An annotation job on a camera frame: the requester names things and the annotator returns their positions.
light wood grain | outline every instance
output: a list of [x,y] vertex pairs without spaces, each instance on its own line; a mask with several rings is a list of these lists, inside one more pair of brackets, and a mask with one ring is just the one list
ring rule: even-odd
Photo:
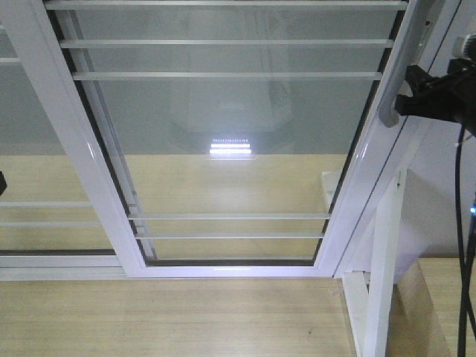
[[340,280],[0,283],[11,356],[354,356]]
[[418,261],[408,269],[398,287],[419,356],[450,357],[450,349]]
[[[451,354],[456,357],[461,292],[458,259],[420,259],[419,265],[425,277],[431,301],[437,313],[445,340],[448,343]],[[470,294],[474,301],[476,297],[476,286],[474,284],[471,286]],[[476,341],[470,327],[468,328],[468,334],[466,336],[466,346],[466,355],[476,356]]]
[[[419,259],[399,282],[399,288],[421,356],[456,357],[461,291],[458,259]],[[470,294],[476,296],[474,284]],[[469,324],[466,346],[466,355],[476,356]]]

white aluminum frame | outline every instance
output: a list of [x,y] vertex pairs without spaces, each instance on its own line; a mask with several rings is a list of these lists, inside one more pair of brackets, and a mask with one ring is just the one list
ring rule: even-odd
[[313,10],[404,10],[405,1],[136,1],[50,0],[47,10],[143,10],[144,7],[312,7]]
[[64,39],[61,48],[144,48],[187,46],[299,46],[319,48],[392,48],[391,39]]
[[[50,9],[74,6],[95,6],[111,9],[111,6],[177,6],[185,1],[47,1]],[[218,5],[222,1],[211,1]],[[289,6],[300,2],[327,10],[349,7],[365,9],[375,1],[288,1]],[[225,1],[229,6],[283,6],[281,1]],[[354,152],[347,177],[337,198],[332,218],[315,266],[176,266],[146,267],[129,225],[129,218],[123,212],[120,199],[110,178],[101,154],[99,144],[89,125],[85,109],[74,86],[71,73],[62,56],[61,47],[51,29],[45,8],[39,0],[0,1],[0,20],[10,37],[19,59],[22,61],[33,88],[55,129],[65,151],[71,158],[88,197],[108,234],[120,264],[129,277],[331,277],[334,275],[350,238],[360,224],[365,224],[366,202],[377,202],[382,197],[388,182],[395,172],[399,159],[414,133],[414,125],[402,123],[388,129],[378,118],[378,108],[388,93],[385,87],[391,83],[392,72],[400,65],[398,53],[403,48],[405,34],[417,6],[427,10],[431,0],[378,1],[378,5],[388,10],[407,8],[401,30],[393,46],[393,53],[382,76],[381,85],[370,108],[361,139]]]
[[74,80],[380,80],[379,72],[74,72]]

